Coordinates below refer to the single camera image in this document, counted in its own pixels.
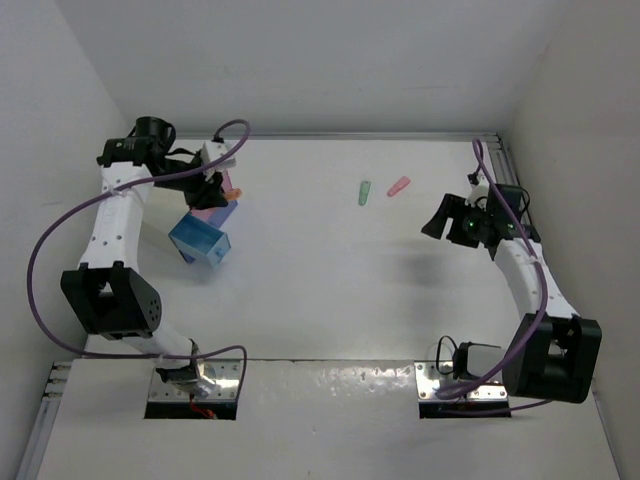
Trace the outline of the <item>light blue small drawer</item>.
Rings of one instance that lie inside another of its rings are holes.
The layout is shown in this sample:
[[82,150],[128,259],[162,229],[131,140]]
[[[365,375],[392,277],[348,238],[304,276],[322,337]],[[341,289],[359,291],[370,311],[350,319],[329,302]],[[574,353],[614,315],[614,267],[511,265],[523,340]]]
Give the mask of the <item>light blue small drawer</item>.
[[215,268],[231,250],[228,235],[187,213],[168,234],[187,264],[201,263]]

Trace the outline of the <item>green correction tape case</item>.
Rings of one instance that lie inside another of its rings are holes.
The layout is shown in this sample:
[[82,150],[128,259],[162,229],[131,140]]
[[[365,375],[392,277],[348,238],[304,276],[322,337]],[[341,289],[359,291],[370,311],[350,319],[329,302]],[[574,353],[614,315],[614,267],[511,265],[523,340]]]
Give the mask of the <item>green correction tape case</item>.
[[362,180],[359,185],[358,192],[358,205],[365,206],[368,202],[369,194],[371,189],[371,182],[368,180]]

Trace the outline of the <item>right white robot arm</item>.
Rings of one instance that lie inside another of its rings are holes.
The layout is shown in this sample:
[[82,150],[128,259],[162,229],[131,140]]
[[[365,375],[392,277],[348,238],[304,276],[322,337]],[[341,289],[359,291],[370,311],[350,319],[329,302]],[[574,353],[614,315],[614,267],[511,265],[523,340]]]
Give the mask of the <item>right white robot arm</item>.
[[457,348],[454,380],[435,392],[440,400],[463,397],[494,376],[514,397],[580,404],[588,396],[602,330],[597,321],[580,316],[560,292],[538,232],[521,221],[523,196],[521,188],[503,184],[483,189],[478,198],[447,193],[421,229],[456,245],[484,246],[521,317],[502,360],[482,374],[469,370],[472,344]]

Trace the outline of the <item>pink correction tape case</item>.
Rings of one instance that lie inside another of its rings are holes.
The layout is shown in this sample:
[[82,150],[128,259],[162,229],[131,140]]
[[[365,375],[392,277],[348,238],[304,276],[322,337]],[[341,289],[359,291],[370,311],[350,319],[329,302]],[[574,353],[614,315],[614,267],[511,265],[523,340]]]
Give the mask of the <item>pink correction tape case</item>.
[[411,180],[407,176],[402,176],[397,181],[395,181],[387,190],[386,195],[391,198],[404,190],[409,184]]

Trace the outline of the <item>purple-blue drawer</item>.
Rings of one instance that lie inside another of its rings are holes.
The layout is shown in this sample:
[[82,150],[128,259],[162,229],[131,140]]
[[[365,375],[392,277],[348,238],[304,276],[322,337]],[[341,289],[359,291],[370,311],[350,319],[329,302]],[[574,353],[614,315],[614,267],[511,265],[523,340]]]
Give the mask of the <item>purple-blue drawer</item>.
[[222,230],[237,207],[237,201],[228,206],[209,210],[194,210],[178,222],[172,235],[176,246],[188,263],[207,263],[211,267],[218,265],[231,250],[231,243]]

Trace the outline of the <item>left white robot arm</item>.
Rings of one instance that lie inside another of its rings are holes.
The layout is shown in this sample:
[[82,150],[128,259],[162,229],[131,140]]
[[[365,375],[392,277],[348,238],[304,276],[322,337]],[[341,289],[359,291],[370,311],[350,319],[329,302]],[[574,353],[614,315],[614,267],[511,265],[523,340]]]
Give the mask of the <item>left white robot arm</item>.
[[221,135],[190,162],[170,158],[175,128],[156,117],[140,117],[125,138],[106,141],[97,163],[105,199],[97,210],[79,265],[63,272],[60,286],[85,331],[121,341],[151,356],[161,380],[192,397],[205,398],[216,381],[196,342],[162,318],[158,291],[139,273],[138,244],[145,204],[158,178],[162,189],[181,192],[190,208],[224,207],[228,200],[218,168],[181,174],[224,156]]

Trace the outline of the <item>pink drawer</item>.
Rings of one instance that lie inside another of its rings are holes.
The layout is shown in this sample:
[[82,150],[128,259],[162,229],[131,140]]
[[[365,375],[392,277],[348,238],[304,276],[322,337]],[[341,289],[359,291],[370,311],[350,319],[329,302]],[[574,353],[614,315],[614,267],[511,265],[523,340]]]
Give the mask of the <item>pink drawer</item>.
[[205,204],[205,208],[191,209],[190,214],[210,226],[220,228],[237,207],[242,190],[233,186],[227,170],[217,173],[221,181],[214,202]]

